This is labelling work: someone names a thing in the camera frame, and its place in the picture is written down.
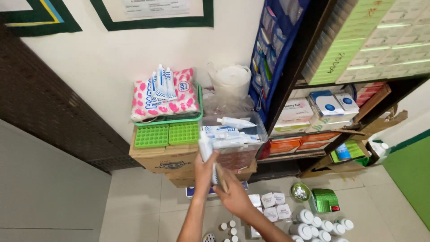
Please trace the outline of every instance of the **hanging organizer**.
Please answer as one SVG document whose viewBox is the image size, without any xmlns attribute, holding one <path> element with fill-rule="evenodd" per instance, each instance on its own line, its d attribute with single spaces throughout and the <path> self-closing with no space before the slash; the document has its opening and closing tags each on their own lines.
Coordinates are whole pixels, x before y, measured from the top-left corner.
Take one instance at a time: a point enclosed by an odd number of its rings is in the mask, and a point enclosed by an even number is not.
<svg viewBox="0 0 430 242">
<path fill-rule="evenodd" d="M 266 0 L 260 17 L 250 69 L 249 94 L 266 122 L 270 102 L 310 0 Z"/>
</svg>

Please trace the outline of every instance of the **green plastic tray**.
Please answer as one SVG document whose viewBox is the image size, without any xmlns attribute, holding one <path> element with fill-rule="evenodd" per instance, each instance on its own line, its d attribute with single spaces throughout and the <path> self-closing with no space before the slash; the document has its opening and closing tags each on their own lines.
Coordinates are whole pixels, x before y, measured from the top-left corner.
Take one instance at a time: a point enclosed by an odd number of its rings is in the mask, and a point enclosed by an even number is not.
<svg viewBox="0 0 430 242">
<path fill-rule="evenodd" d="M 135 147 L 149 148 L 169 145 L 169 125 L 160 124 L 138 127 L 136 132 Z"/>
<path fill-rule="evenodd" d="M 199 106 L 200 112 L 194 113 L 184 113 L 184 114 L 175 114 L 170 116 L 159 116 L 154 121 L 150 123 L 134 123 L 136 126 L 151 126 L 158 124 L 174 124 L 174 123 L 182 123 L 182 122 L 192 122 L 199 121 L 203 117 L 203 98 L 202 98 L 202 86 L 197 83 L 197 89 L 199 92 Z"/>
<path fill-rule="evenodd" d="M 197 121 L 170 124 L 169 128 L 169 144 L 189 145 L 199 142 L 199 125 Z"/>
</svg>

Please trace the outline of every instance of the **green bowl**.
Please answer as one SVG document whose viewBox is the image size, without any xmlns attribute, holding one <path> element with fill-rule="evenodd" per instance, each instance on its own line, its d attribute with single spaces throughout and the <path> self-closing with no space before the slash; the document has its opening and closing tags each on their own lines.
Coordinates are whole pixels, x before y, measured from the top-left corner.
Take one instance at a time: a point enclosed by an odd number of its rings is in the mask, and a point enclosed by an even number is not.
<svg viewBox="0 0 430 242">
<path fill-rule="evenodd" d="M 306 199 L 300 199 L 295 195 L 295 190 L 298 189 L 299 187 L 301 187 L 304 192 L 306 193 Z M 307 187 L 305 184 L 301 183 L 301 182 L 297 182 L 294 183 L 294 185 L 291 187 L 291 195 L 299 202 L 306 202 L 310 199 L 311 197 L 311 193 L 310 193 L 310 189 L 309 187 Z"/>
</svg>

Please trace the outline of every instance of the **orange box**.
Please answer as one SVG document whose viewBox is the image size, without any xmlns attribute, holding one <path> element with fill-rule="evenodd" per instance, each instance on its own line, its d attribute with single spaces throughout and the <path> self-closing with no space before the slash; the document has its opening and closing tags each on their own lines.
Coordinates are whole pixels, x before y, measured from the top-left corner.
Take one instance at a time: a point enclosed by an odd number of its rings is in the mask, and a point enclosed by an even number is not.
<svg viewBox="0 0 430 242">
<path fill-rule="evenodd" d="M 270 154 L 293 153 L 301 145 L 299 140 L 287 141 L 282 143 L 270 143 Z"/>
<path fill-rule="evenodd" d="M 309 142 L 331 142 L 334 141 L 341 133 L 337 132 L 331 132 L 331 133 L 320 133 L 320 134 L 313 134 L 313 135 L 306 135 L 303 136 L 300 141 L 305 144 Z"/>
<path fill-rule="evenodd" d="M 297 151 L 324 149 L 327 145 L 329 145 L 329 143 L 331 143 L 331 142 L 303 144 L 297 148 Z"/>
<path fill-rule="evenodd" d="M 282 139 L 271 139 L 270 144 L 283 143 L 283 142 L 295 141 L 295 140 L 300 140 L 300 139 L 301 139 L 301 136 L 288 137 L 288 138 L 282 138 Z"/>
</svg>

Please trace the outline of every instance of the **dark green border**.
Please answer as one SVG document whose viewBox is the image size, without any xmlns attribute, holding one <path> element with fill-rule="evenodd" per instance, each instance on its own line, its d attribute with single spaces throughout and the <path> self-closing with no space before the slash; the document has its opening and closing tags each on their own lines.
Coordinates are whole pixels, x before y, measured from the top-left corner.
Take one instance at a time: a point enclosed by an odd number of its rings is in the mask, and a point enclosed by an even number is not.
<svg viewBox="0 0 430 242">
<path fill-rule="evenodd" d="M 430 136 L 430 129 L 428 129 L 428 130 L 422 132 L 421 134 L 416 135 L 416 136 L 414 136 L 408 140 L 405 140 L 405 141 L 401 142 L 400 144 L 397 144 L 397 145 L 391 147 L 390 154 L 395 152 L 395 151 L 398 151 L 399 149 L 403 149 L 403 148 L 405 148 L 405 147 L 407 147 L 407 146 L 409 146 L 415 142 L 418 142 L 424 138 L 427 138 L 428 136 Z"/>
<path fill-rule="evenodd" d="M 29 22 L 52 22 L 54 19 L 45 9 L 40 0 L 27 0 L 33 10 L 0 12 L 0 17 L 5 24 L 29 23 Z"/>
<path fill-rule="evenodd" d="M 213 27 L 213 0 L 203 0 L 203 17 L 178 17 L 163 19 L 141 19 L 113 22 L 102 0 L 90 0 L 101 22 L 108 31 L 140 28 Z"/>
<path fill-rule="evenodd" d="M 66 5 L 62 0 L 50 0 L 51 4 L 57 10 L 58 14 L 63 18 L 64 23 L 25 26 L 25 27 L 9 27 L 14 34 L 19 37 L 33 37 L 58 33 L 73 33 L 82 31 L 78 23 L 76 23 L 73 16 L 70 14 Z"/>
</svg>

